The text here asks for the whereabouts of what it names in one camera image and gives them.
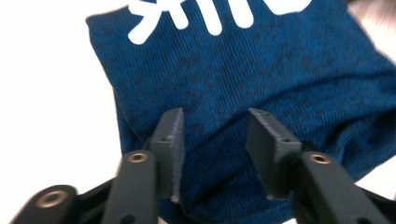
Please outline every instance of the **screw hole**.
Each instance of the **screw hole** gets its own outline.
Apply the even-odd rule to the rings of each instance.
[[[134,155],[131,155],[128,158],[128,161],[130,162],[142,162],[145,161],[148,158],[148,155],[144,153],[135,153]]]
[[[40,208],[49,208],[62,203],[67,198],[64,190],[55,190],[41,196],[35,205]]]
[[[132,224],[135,222],[135,218],[133,215],[126,215],[120,220],[120,224]]]
[[[329,158],[327,158],[325,156],[321,156],[319,154],[311,155],[310,159],[311,159],[311,161],[314,161],[314,162],[320,163],[320,164],[329,164],[332,162],[329,160]]]

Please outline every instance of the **white surface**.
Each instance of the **white surface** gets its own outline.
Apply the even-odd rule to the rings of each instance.
[[[127,4],[0,2],[0,223],[46,187],[67,184],[84,192],[116,173],[112,90],[85,18]],[[392,197],[395,170],[378,171],[366,185]]]

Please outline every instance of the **metal screw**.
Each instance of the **metal screw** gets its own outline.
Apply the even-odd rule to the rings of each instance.
[[[128,158],[128,161],[130,162],[142,162],[142,161],[146,161],[148,158],[147,154],[144,153],[135,153],[134,155],[131,155]]]
[[[41,196],[35,205],[40,208],[49,208],[62,203],[67,198],[64,190],[55,190]]]
[[[319,155],[319,154],[313,154],[311,155],[311,157],[309,157],[309,159],[311,159],[311,161],[314,161],[316,163],[320,163],[320,164],[330,164],[332,161],[329,160],[329,158]]]

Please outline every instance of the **blue fabric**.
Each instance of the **blue fabric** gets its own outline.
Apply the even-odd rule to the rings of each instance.
[[[396,154],[396,69],[340,0],[313,0],[275,15],[248,0],[254,23],[235,25],[227,0],[211,35],[197,2],[168,12],[146,42],[128,7],[87,19],[114,88],[122,153],[140,149],[166,110],[183,107],[186,158],[181,204],[161,202],[168,223],[280,223],[289,201],[268,201],[245,150],[248,108],[273,113],[294,134],[334,156],[358,179]]]

